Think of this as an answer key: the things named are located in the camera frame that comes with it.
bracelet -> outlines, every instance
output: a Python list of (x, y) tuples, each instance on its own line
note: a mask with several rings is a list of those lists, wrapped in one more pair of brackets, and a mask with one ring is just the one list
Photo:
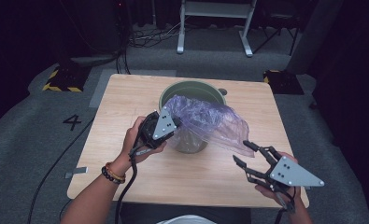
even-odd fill
[(123, 176), (117, 176), (114, 174), (114, 172), (112, 172), (112, 170), (109, 168), (109, 165), (111, 164), (111, 162), (107, 162), (106, 163), (106, 169), (108, 170), (108, 172), (110, 173), (110, 175), (112, 177), (114, 177), (114, 179), (119, 179), (121, 181), (121, 183), (125, 183), (125, 178), (126, 178), (126, 175), (123, 175)]
[(114, 184), (123, 184), (123, 183), (125, 183), (125, 178), (116, 179), (113, 176), (109, 175), (108, 170), (106, 169), (105, 166), (102, 167), (102, 174), (103, 174), (103, 176), (106, 177), (106, 179), (108, 179), (109, 181), (112, 181)]

metal stand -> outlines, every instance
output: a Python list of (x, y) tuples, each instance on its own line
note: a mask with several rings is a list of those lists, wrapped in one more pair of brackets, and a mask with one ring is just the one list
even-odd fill
[(239, 36), (246, 55), (248, 57), (253, 56), (250, 45), (248, 44), (247, 34), (256, 3), (257, 0), (251, 0), (250, 4), (191, 2), (182, 0), (180, 12), (181, 24), (178, 35), (177, 53), (181, 54), (184, 52), (185, 16), (209, 16), (246, 19), (245, 29), (239, 32)]

chair leg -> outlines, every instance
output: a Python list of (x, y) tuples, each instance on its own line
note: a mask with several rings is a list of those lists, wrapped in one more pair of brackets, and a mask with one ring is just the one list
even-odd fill
[(300, 29), (299, 29), (298, 27), (295, 29), (295, 34), (294, 34), (294, 38), (293, 38), (293, 40), (292, 40), (291, 49), (290, 49), (290, 53), (289, 53), (289, 55), (290, 55), (290, 56), (292, 55), (292, 50), (294, 49), (295, 40), (297, 39), (298, 31), (299, 31), (299, 30), (300, 30)]
[(270, 39), (272, 39), (272, 37), (274, 37), (277, 33), (279, 32), (279, 30), (276, 30), (272, 35), (270, 35), (265, 41), (263, 41), (263, 43), (256, 48), (256, 50), (253, 51), (253, 53), (256, 53), (257, 50), (259, 50), (260, 48), (262, 48)]

wire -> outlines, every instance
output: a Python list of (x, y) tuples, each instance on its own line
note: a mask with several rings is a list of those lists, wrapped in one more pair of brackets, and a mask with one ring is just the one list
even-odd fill
[(35, 195), (33, 197), (32, 200), (32, 204), (30, 205), (30, 211), (29, 211), (29, 215), (27, 218), (27, 223), (30, 224), (32, 221), (32, 215), (33, 215), (33, 210), (35, 207), (35, 201), (36, 201), (36, 197), (38, 196), (38, 192), (41, 190), (41, 187), (44, 185), (45, 180), (47, 179), (47, 177), (50, 175), (50, 172), (53, 170), (53, 168), (56, 166), (56, 164), (59, 162), (59, 160), (62, 158), (62, 156), (67, 152), (67, 150), (74, 145), (74, 143), (79, 139), (80, 136), (82, 136), (82, 134), (85, 132), (85, 130), (87, 130), (87, 128), (92, 124), (94, 118), (91, 119), (88, 124), (81, 130), (81, 132), (79, 132), (79, 134), (76, 136), (76, 138), (74, 138), (74, 140), (65, 148), (65, 150), (62, 152), (62, 154), (58, 157), (58, 159), (52, 164), (52, 166), (50, 167), (50, 169), (47, 171), (47, 173), (44, 175), (44, 177), (42, 178), (41, 182), (39, 183), (36, 191), (35, 191)]
[[(181, 22), (172, 26), (169, 30), (160, 31), (157, 34), (154, 34), (156, 29), (151, 30), (151, 32), (149, 32), (147, 35), (143, 35), (144, 34), (143, 31), (135, 31), (134, 32), (135, 38), (130, 39), (129, 46), (134, 48), (151, 48), (157, 44), (160, 44), (162, 41), (171, 38), (174, 35), (178, 35), (177, 29), (175, 30), (175, 28), (178, 27), (180, 24)], [(143, 43), (135, 44), (134, 43), (135, 40), (143, 40)]]
[[(297, 188), (294, 187), (294, 193), (292, 194), (292, 196), (288, 192), (286, 192), (286, 191), (281, 191), (281, 192), (290, 199), (290, 203), (292, 204), (292, 207), (295, 209), (294, 197), (295, 197), (295, 194), (297, 193)], [(282, 219), (282, 216), (283, 216), (283, 213), (284, 212), (287, 212), (287, 209), (281, 208), (277, 212), (277, 217), (275, 218), (275, 224), (279, 224), (280, 223), (280, 220)]]
[(100, 66), (100, 65), (106, 64), (106, 63), (110, 63), (110, 62), (116, 60), (118, 57), (120, 57), (120, 55), (112, 56), (112, 57), (106, 58), (106, 59), (90, 61), (90, 62), (75, 62), (75, 63), (77, 63), (79, 65), (79, 67), (95, 67), (95, 66)]
[(128, 61), (126, 59), (126, 50), (123, 52), (123, 65), (125, 66), (125, 71), (128, 75), (131, 75), (131, 72), (129, 71)]
[(117, 68), (117, 73), (120, 74), (121, 73), (121, 66), (120, 66), (120, 62), (119, 62), (120, 58), (117, 57), (115, 59), (115, 67)]
[(63, 213), (64, 209), (67, 207), (67, 205), (68, 205), (69, 203), (71, 203), (71, 199), (70, 199), (70, 200), (68, 200), (68, 202), (63, 206), (63, 208), (62, 208), (61, 212), (59, 213), (59, 221), (62, 221), (62, 213)]
[(129, 183), (125, 186), (125, 189), (123, 189), (118, 201), (117, 201), (117, 207), (115, 208), (115, 224), (118, 224), (119, 220), (120, 220), (120, 212), (121, 212), (121, 206), (122, 206), (122, 200), (123, 200), (123, 197), (125, 196), (126, 192), (128, 191), (128, 189), (132, 186), (132, 184), (135, 182), (135, 178), (137, 177), (137, 165), (136, 165), (136, 162), (135, 162), (135, 153), (141, 148), (143, 147), (144, 145), (141, 145), (141, 146), (136, 146), (137, 145), (137, 142), (138, 140), (140, 139), (140, 134), (141, 134), (141, 131), (144, 129), (144, 125), (145, 125), (145, 122), (143, 122), (140, 127), (139, 127), (139, 131), (137, 133), (137, 136), (135, 138), (135, 142), (134, 142), (134, 145), (133, 145), (133, 148), (131, 149), (130, 153), (129, 153), (129, 157), (131, 159), (131, 164), (132, 164), (132, 170), (133, 170), (133, 174), (132, 174), (132, 177), (131, 179), (129, 180)]

metal bracket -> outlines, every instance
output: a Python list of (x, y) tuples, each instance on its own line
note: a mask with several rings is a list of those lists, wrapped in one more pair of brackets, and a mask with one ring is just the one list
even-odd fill
[(88, 167), (78, 167), (76, 169), (73, 170), (73, 172), (68, 172), (64, 174), (64, 179), (70, 179), (71, 177), (73, 177), (73, 175), (76, 174), (86, 174), (88, 173)]
[(269, 175), (287, 186), (322, 187), (324, 182), (304, 167), (283, 156)]
[(166, 107), (164, 106), (161, 109), (161, 115), (158, 117), (157, 126), (155, 127), (154, 134), (152, 135), (152, 139), (157, 140), (171, 132), (173, 132), (177, 126), (175, 122), (172, 120), (169, 112), (167, 112)]

